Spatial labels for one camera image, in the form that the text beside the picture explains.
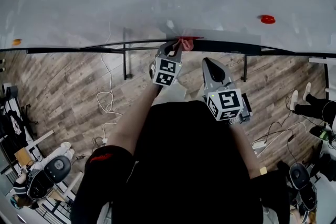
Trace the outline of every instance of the wooden floor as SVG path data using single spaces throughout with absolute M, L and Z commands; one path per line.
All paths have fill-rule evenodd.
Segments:
M 127 55 L 128 69 L 131 68 L 133 79 L 127 81 L 122 76 L 122 56 L 104 56 L 113 76 L 114 111 L 124 113 L 139 96 L 149 81 L 148 67 L 154 55 L 155 51 L 130 52 Z M 299 90 L 299 98 L 303 102 L 306 83 L 311 81 L 314 82 L 312 93 L 319 98 L 325 96 L 323 65 L 309 63 L 307 57 L 249 57 L 248 80 L 244 83 L 240 80 L 244 67 L 243 55 L 186 52 L 182 58 L 183 69 L 179 81 L 192 97 L 196 96 L 203 83 L 201 62 L 204 57 L 212 57 L 228 65 L 237 86 L 247 93 L 254 112 L 251 121 L 244 124 L 250 142 L 266 135 L 272 122 L 282 122 L 286 118 L 288 110 L 285 99 L 291 96 L 294 89 Z M 1 53 L 0 59 L 3 58 L 6 59 L 6 71 L 0 73 L 0 81 L 17 85 L 20 104 L 31 104 L 30 117 L 39 122 L 38 135 L 51 129 L 55 131 L 55 135 L 40 144 L 44 154 L 51 153 L 61 142 L 69 141 L 76 151 L 75 156 L 90 155 L 92 138 L 103 136 L 102 125 L 117 122 L 118 117 L 104 113 L 96 100 L 97 93 L 109 91 L 110 82 L 100 54 L 27 55 L 25 52 L 6 52 Z M 101 101 L 106 106 L 110 96 L 101 96 Z M 293 114 L 282 129 L 300 121 L 304 122 L 307 130 L 313 126 L 303 117 Z M 112 128 L 113 125 L 106 126 L 107 136 Z M 280 126 L 274 124 L 271 132 L 278 130 Z M 292 130 L 296 137 L 289 143 L 290 150 L 298 161 L 308 160 L 312 146 L 316 146 L 318 140 L 306 134 L 302 124 Z M 270 135 L 268 141 L 277 135 Z M 281 135 L 259 157 L 268 170 L 275 169 L 279 160 L 288 164 L 294 162 L 287 148 L 290 136 L 290 131 Z M 78 171 L 83 171 L 84 164 L 85 159 L 77 161 L 66 181 L 69 182 Z

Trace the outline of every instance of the black metal frame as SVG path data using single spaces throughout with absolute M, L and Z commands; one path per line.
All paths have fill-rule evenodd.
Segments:
M 6 109 L 6 104 L 7 104 L 7 103 L 8 103 L 8 105 L 9 105 L 9 109 L 10 109 L 10 110 L 13 110 L 13 109 L 12 109 L 12 106 L 11 106 L 11 103 L 9 102 L 9 101 L 12 100 L 12 99 L 14 99 L 15 102 L 16 102 L 16 105 L 17 105 L 18 110 L 19 110 L 19 113 L 20 113 L 20 119 L 21 119 L 23 125 L 24 125 L 26 128 L 28 128 L 27 125 L 26 125 L 26 124 L 28 124 L 28 123 L 27 123 L 27 122 L 24 122 L 24 120 L 23 120 L 23 117 L 22 117 L 22 113 L 23 113 L 23 112 L 22 112 L 22 110 L 21 110 L 21 107 L 20 107 L 19 102 L 18 102 L 18 100 L 17 100 L 16 97 L 11 98 L 11 99 L 9 99 L 9 100 L 5 99 L 5 102 L 2 104 L 3 107 L 4 107 L 5 114 L 7 114 L 7 109 Z M 34 153 L 33 153 L 33 149 L 34 149 L 34 147 L 37 148 L 37 150 L 38 150 L 39 153 L 40 153 L 40 156 L 36 157 L 36 156 L 34 155 Z M 40 158 L 40 157 L 43 157 L 43 158 L 44 158 L 45 156 L 44 156 L 44 154 L 42 153 L 42 151 L 40 150 L 39 146 L 38 146 L 38 145 L 35 145 L 34 147 L 32 147 L 32 148 L 29 150 L 29 152 L 34 156 L 34 158 L 35 158 L 35 159 L 38 159 L 38 158 Z M 8 154 L 7 154 L 7 152 L 5 151 L 5 149 L 4 149 L 3 145 L 2 145 L 2 143 L 0 143 L 0 151 L 2 151 L 3 155 L 5 156 L 5 158 L 6 158 L 7 162 L 8 162 L 8 166 L 5 167 L 2 171 L 0 171 L 0 174 L 1 174 L 1 175 L 4 174 L 8 169 L 11 168 L 12 171 L 13 171 L 13 173 L 15 173 L 16 176 L 18 176 L 18 173 L 17 173 L 17 171 L 16 171 L 15 168 L 14 168 L 14 165 L 16 165 L 16 164 L 18 164 L 18 165 L 20 166 L 20 164 L 19 164 L 19 162 L 17 161 L 17 159 L 14 160 L 13 162 L 11 162 L 11 160 L 9 159 Z
M 31 139 L 35 140 L 35 136 L 34 136 L 34 134 L 30 132 L 31 128 L 30 128 L 30 126 L 29 126 L 29 122 L 28 122 L 28 121 L 25 121 L 24 118 L 22 117 L 22 115 L 24 114 L 24 111 L 22 111 L 22 109 L 21 109 L 21 107 L 20 107 L 20 104 L 19 104 L 19 101 L 17 100 L 17 97 L 15 97 L 14 99 L 15 99 L 16 105 L 17 105 L 17 107 L 18 107 L 18 110 L 19 110 L 19 113 L 20 113 L 20 119 L 21 119 L 21 121 L 22 121 L 23 126 L 26 127 L 26 129 L 27 129 L 29 135 L 31 136 Z M 38 158 L 40 158 L 40 157 L 43 157 L 43 158 L 44 158 L 45 156 L 44 156 L 44 154 L 42 153 L 42 151 L 40 150 L 40 148 L 39 148 L 38 145 L 33 146 L 33 147 L 29 150 L 29 152 L 34 156 L 34 158 L 36 159 L 36 156 L 35 156 L 34 153 L 33 153 L 34 147 L 37 148 L 37 150 L 38 150 L 39 153 L 40 153 L 40 156 L 38 156 Z
M 35 47 L 35 48 L 11 48 L 0 49 L 1 51 L 12 50 L 26 50 L 28 54 L 42 54 L 42 53 L 56 53 L 56 52 L 95 52 L 95 53 L 108 53 L 108 54 L 123 54 L 123 77 L 124 80 L 131 77 L 131 74 L 127 74 L 126 69 L 126 51 L 135 50 L 157 50 L 159 47 L 131 47 L 126 48 L 127 44 L 141 44 L 141 43 L 153 43 L 153 42 L 168 42 L 178 41 L 178 38 L 170 39 L 149 39 L 149 40 L 135 40 L 125 41 L 125 31 L 123 31 L 122 42 L 111 42 L 106 44 L 99 44 L 83 48 L 53 48 L 53 47 Z M 192 51 L 208 51 L 208 52 L 228 52 L 236 54 L 244 54 L 244 76 L 243 81 L 247 80 L 247 56 L 310 56 L 310 57 L 329 57 L 336 58 L 336 54 L 319 53 L 319 52 L 293 52 L 289 50 L 271 48 L 260 45 L 252 45 L 238 42 L 227 41 L 213 41 L 206 39 L 196 39 L 194 42 L 194 48 Z M 113 49 L 106 48 L 109 46 L 122 45 L 122 48 Z
M 326 87 L 326 88 L 329 88 L 328 65 L 327 65 L 326 63 L 324 64 L 324 76 L 325 76 L 325 78 L 326 78 L 326 85 L 325 85 L 325 87 Z M 326 99 L 329 99 L 329 93 L 326 92 L 325 94 L 326 94 L 326 95 L 325 95 L 325 98 L 326 98 Z
M 36 208 L 35 211 L 38 212 L 38 214 L 40 216 L 42 216 L 45 220 L 47 220 L 49 223 L 55 223 L 55 221 L 51 222 L 51 218 L 49 218 L 47 216 L 47 214 L 52 215 L 57 221 L 59 221 L 60 223 L 66 224 L 63 220 L 61 220 L 58 216 L 56 216 L 48 207 L 46 207 L 45 205 L 41 205 L 41 207 L 43 208 L 43 210 L 45 210 L 45 212 L 42 215 L 42 209 L 41 208 Z

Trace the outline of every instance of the person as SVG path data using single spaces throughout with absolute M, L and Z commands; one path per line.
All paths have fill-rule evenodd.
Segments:
M 287 178 L 289 203 L 290 203 L 290 224 L 312 223 L 316 224 L 316 209 L 308 213 L 308 219 L 304 221 L 306 209 L 301 205 L 301 198 L 298 200 L 298 190 L 294 187 L 289 171 L 290 167 L 287 163 L 279 161 L 277 164 L 279 171 Z
M 165 89 L 152 106 L 159 91 L 149 82 L 88 158 L 71 223 L 288 223 L 285 178 L 261 176 L 242 127 L 216 121 L 202 101 L 163 102 Z M 281 205 L 265 207 L 261 192 Z
M 311 83 L 306 85 L 303 100 L 307 101 L 310 105 L 298 104 L 298 91 L 295 90 L 292 94 L 290 110 L 298 115 L 303 115 L 315 119 L 320 119 L 328 123 L 332 130 L 336 131 L 336 102 L 328 99 L 317 99 L 311 93 Z
M 42 159 L 40 162 L 34 162 L 30 166 L 30 171 L 33 170 L 42 170 L 44 166 L 53 158 L 59 155 L 66 156 L 69 160 L 72 159 L 75 150 L 71 148 L 71 144 L 69 142 L 63 142 L 61 145 L 55 149 L 51 154 L 49 154 L 46 158 Z M 15 194 L 10 198 L 10 202 L 16 209 L 21 209 L 24 206 L 27 206 L 31 209 L 36 209 L 38 207 L 37 203 L 29 198 L 27 195 L 26 188 L 26 180 L 28 176 L 28 171 L 26 169 L 22 169 L 21 176 L 16 179 L 13 184 L 13 189 Z

